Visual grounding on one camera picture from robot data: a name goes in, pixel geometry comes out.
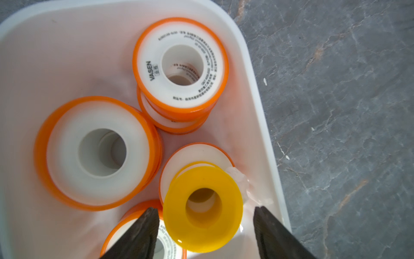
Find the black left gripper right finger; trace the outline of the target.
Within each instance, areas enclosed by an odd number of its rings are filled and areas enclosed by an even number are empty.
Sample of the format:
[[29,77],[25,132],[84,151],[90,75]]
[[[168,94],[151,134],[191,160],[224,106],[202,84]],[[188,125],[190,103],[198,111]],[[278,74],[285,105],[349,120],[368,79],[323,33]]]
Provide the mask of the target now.
[[315,259],[266,207],[255,208],[253,226],[262,259]]

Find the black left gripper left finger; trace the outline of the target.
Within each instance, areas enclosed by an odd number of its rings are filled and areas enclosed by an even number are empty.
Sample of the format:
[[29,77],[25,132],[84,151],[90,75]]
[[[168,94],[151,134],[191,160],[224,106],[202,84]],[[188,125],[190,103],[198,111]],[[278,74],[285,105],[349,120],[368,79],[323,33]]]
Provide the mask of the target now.
[[148,208],[128,228],[102,259],[151,259],[154,256],[160,219],[158,210]]

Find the orange tape roll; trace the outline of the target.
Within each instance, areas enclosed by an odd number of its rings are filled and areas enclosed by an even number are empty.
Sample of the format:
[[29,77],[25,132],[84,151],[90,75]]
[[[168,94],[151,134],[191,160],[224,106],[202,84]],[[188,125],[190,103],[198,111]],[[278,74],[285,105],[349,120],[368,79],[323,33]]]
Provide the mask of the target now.
[[33,163],[57,200],[80,210],[118,207],[151,183],[163,158],[163,140],[136,108],[91,96],[71,100],[40,127]]
[[165,162],[161,171],[158,193],[163,205],[169,186],[174,176],[185,166],[191,163],[211,163],[221,169],[235,167],[230,156],[220,147],[206,142],[196,142],[179,148]]
[[186,259],[187,251],[177,245],[166,230],[163,220],[163,207],[159,200],[144,201],[127,211],[106,238],[100,256],[103,256],[149,207],[157,209],[160,218],[153,259]]
[[188,134],[196,131],[199,129],[205,121],[208,119],[210,112],[206,115],[202,116],[193,121],[189,122],[176,122],[163,115],[159,114],[149,103],[147,98],[145,97],[144,93],[137,87],[137,99],[140,106],[141,111],[145,114],[145,116],[159,129],[170,133],[170,134],[177,134],[183,135]]
[[229,77],[226,49],[200,22],[173,17],[147,27],[134,47],[137,88],[157,113],[189,122],[208,114]]

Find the yellow tape spool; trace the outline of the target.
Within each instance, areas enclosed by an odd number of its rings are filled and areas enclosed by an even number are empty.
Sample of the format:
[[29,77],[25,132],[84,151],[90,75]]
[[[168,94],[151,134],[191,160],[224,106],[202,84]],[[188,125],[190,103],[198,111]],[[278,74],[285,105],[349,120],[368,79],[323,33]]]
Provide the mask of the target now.
[[242,179],[240,173],[230,174],[206,161],[182,167],[163,201],[171,239],[194,253],[210,253],[229,243],[243,217]]

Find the orange tape roll bottom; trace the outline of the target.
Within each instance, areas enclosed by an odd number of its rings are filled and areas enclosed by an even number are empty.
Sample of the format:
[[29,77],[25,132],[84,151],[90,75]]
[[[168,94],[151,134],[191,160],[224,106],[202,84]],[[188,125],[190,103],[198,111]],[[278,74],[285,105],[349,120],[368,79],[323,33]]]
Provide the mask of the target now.
[[71,100],[40,127],[33,163],[57,200],[80,210],[118,207],[151,183],[163,158],[163,140],[136,108],[91,96]]

